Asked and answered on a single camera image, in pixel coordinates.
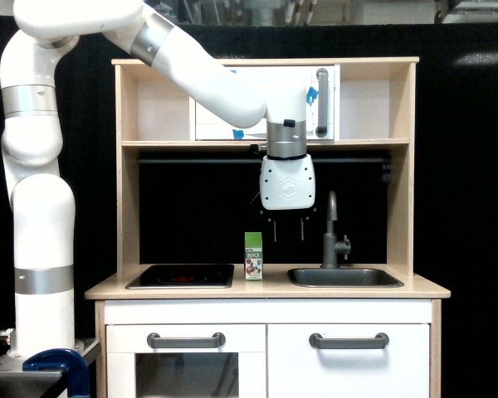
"green juice box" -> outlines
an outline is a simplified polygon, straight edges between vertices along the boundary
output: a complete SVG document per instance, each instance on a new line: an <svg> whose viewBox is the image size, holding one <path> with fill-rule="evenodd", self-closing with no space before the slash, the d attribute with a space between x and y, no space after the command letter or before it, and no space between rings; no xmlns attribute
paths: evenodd
<svg viewBox="0 0 498 398"><path fill-rule="evenodd" d="M262 255L262 233L246 232L246 280L262 280L264 258Z"/></svg>

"black stovetop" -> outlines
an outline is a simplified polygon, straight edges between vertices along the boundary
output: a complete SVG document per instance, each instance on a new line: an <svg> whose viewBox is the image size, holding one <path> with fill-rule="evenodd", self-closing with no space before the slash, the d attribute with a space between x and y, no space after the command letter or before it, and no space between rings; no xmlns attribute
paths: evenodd
<svg viewBox="0 0 498 398"><path fill-rule="evenodd" d="M232 264L152 265L126 289L230 288Z"/></svg>

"drawer handle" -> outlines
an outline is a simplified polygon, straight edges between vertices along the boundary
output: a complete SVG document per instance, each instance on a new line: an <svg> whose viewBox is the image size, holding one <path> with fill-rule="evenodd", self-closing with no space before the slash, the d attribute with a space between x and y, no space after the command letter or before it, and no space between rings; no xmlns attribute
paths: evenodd
<svg viewBox="0 0 498 398"><path fill-rule="evenodd" d="M315 133L318 137L324 137L327 133L326 121L329 113L329 72L325 68L321 68L315 75L319 81L319 106Z"/></svg>
<svg viewBox="0 0 498 398"><path fill-rule="evenodd" d="M389 336L379 333L374 338L323 338L313 333L308 341L320 350L383 350L389 344Z"/></svg>
<svg viewBox="0 0 498 398"><path fill-rule="evenodd" d="M157 333L148 336L148 345L152 348L218 348L225 341L223 333L214 333L212 337L162 338Z"/></svg>

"sink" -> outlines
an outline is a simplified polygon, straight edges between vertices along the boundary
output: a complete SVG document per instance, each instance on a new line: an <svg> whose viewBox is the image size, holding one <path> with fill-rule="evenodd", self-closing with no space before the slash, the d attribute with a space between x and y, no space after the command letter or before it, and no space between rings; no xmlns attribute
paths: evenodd
<svg viewBox="0 0 498 398"><path fill-rule="evenodd" d="M381 269L297 268L288 271L291 282L306 288L398 288L404 284Z"/></svg>

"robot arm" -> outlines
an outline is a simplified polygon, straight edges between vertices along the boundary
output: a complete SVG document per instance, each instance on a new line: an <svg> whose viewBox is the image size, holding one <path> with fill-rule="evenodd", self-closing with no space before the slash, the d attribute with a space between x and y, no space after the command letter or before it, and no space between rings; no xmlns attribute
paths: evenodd
<svg viewBox="0 0 498 398"><path fill-rule="evenodd" d="M266 118L264 207L313 205L305 87L277 85L257 93L142 0L16 0L13 12L21 31L7 44L0 65L2 155L14 220L17 337L10 356L75 345L75 203L59 177L54 71L79 35L103 32L229 124L248 128Z"/></svg>
<svg viewBox="0 0 498 398"><path fill-rule="evenodd" d="M55 0L16 0L14 12L19 27L46 46L71 35L103 32L233 126L245 129L265 118L268 156L262 165L267 173L261 175L262 205L269 210L313 205L304 86L290 82L254 90L142 0L75 0L66 2L66 8Z"/></svg>

